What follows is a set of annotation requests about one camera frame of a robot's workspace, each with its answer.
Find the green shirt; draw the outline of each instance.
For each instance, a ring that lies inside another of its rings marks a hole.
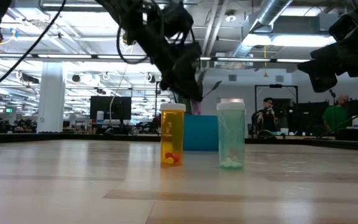
[[[331,129],[336,128],[336,126],[340,125],[347,119],[349,119],[347,111],[342,106],[330,106],[323,114],[323,120],[327,121]],[[341,128],[346,128],[347,125],[348,124],[343,124]]]

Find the blue box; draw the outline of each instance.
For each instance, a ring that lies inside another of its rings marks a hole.
[[[218,117],[185,115],[184,151],[219,151]]]

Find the yellow pill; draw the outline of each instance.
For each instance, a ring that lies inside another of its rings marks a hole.
[[[167,162],[167,164],[172,165],[173,164],[173,158],[169,157],[167,160],[165,160]]]

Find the pillar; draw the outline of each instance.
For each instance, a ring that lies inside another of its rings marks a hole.
[[[66,74],[61,62],[44,62],[41,76],[37,133],[62,132]]]

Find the camera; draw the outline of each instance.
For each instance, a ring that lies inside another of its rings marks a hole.
[[[309,75],[317,93],[334,87],[336,76],[345,72],[350,77],[358,77],[358,9],[343,15],[329,28],[329,34],[336,43],[312,51],[312,60],[297,65]]]

